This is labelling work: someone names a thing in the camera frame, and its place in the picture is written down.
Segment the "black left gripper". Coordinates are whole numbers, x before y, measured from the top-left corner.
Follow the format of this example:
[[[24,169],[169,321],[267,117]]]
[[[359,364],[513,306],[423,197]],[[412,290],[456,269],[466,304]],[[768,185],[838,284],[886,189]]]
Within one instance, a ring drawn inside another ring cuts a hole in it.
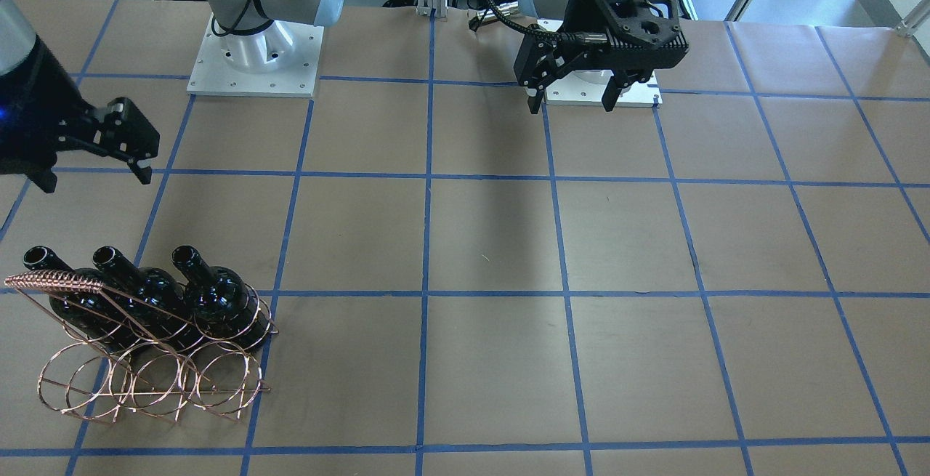
[[[531,25],[514,62],[517,83],[527,89],[533,115],[541,111],[546,86],[575,69],[612,72],[602,108],[612,112],[635,81],[657,69],[674,68],[689,46],[679,23],[677,0],[518,0],[520,12],[560,22],[546,31]]]

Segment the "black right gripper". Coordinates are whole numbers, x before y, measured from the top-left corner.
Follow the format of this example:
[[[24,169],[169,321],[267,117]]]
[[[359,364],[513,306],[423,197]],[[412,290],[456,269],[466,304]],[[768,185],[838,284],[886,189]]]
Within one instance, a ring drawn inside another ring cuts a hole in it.
[[[89,104],[43,40],[2,76],[1,98],[2,174],[25,174],[51,194],[57,154],[83,150],[126,162],[140,184],[152,182],[160,134],[149,118],[127,97]]]

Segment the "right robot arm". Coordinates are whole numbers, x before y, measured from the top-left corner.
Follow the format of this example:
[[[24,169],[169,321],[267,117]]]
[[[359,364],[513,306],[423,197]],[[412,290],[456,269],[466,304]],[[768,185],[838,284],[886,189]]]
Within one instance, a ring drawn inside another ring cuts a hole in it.
[[[283,23],[335,25],[344,6],[344,0],[206,1],[216,35],[235,39],[269,36]],[[13,0],[2,0],[2,174],[23,175],[53,193],[57,155],[84,151],[125,162],[148,185],[159,146],[159,132],[129,98],[102,108],[87,102]]]

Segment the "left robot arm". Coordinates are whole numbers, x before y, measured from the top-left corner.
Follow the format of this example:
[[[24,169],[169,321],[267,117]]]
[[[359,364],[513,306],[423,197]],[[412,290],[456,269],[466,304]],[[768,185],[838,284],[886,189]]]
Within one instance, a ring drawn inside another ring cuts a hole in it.
[[[678,0],[518,0],[521,13],[560,22],[558,29],[515,25],[522,43],[515,81],[537,114],[555,81],[581,71],[607,71],[602,106],[611,111],[632,85],[674,68],[689,51]]]

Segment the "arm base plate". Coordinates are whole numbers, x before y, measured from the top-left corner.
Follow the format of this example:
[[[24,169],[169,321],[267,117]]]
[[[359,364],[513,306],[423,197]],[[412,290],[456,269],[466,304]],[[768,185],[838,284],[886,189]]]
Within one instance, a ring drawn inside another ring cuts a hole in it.
[[[556,79],[541,93],[551,105],[577,105],[602,107],[602,95],[612,72],[608,69],[575,69],[564,78]],[[647,82],[635,81],[621,92],[617,108],[651,108],[661,105],[661,91],[656,75]]]
[[[198,96],[315,96],[326,28],[275,21],[251,36],[217,36],[209,20],[187,91]]]

